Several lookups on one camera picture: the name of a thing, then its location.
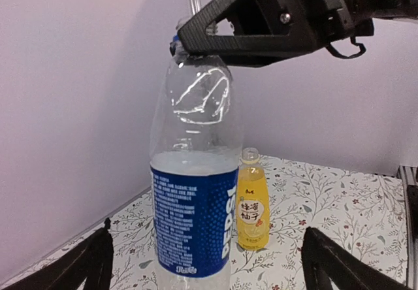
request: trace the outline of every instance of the floral tablecloth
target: floral tablecloth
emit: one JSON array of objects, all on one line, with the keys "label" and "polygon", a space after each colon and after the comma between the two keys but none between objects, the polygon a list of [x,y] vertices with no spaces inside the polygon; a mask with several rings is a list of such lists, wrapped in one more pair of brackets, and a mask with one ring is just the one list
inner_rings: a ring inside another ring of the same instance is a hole
[{"label": "floral tablecloth", "polygon": [[[364,263],[406,282],[406,211],[401,180],[262,157],[270,194],[270,241],[261,251],[231,248],[232,290],[303,289],[300,248],[317,227]],[[111,289],[160,290],[154,272],[150,193],[112,218],[115,258]],[[3,287],[60,258],[92,232],[16,276]]]}]

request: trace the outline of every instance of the empty water bottle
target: empty water bottle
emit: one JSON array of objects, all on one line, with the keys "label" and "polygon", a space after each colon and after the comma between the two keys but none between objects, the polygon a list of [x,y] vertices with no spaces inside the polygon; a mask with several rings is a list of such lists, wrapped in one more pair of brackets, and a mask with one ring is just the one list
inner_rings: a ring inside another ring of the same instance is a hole
[{"label": "empty water bottle", "polygon": [[174,39],[151,133],[160,290],[228,290],[243,133],[229,69]]}]

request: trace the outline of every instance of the screw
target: screw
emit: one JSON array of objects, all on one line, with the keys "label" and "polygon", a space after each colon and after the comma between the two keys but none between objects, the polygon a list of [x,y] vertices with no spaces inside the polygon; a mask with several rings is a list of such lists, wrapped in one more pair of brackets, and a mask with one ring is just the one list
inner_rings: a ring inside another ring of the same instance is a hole
[{"label": "screw", "polygon": [[282,24],[288,24],[290,22],[290,20],[292,20],[292,17],[291,17],[290,14],[285,12],[284,14],[280,15],[280,22]]}]

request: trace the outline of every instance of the yellow bottle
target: yellow bottle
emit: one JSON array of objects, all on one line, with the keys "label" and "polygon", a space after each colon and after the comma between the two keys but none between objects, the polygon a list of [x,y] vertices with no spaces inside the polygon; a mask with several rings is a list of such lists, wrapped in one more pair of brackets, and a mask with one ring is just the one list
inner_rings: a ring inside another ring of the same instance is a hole
[{"label": "yellow bottle", "polygon": [[267,180],[257,149],[243,150],[241,160],[235,209],[238,243],[246,250],[259,250],[270,233]]}]

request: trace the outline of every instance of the plastic bottle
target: plastic bottle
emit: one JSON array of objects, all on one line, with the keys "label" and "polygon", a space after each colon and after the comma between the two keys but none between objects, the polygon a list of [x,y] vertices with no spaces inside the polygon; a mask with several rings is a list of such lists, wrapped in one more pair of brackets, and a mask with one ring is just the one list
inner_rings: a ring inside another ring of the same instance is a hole
[{"label": "plastic bottle", "polygon": [[228,290],[243,133],[232,76],[178,39],[151,133],[159,290]]},{"label": "plastic bottle", "polygon": [[246,250],[259,250],[268,243],[270,208],[267,180],[256,148],[242,151],[236,192],[238,243]]}]

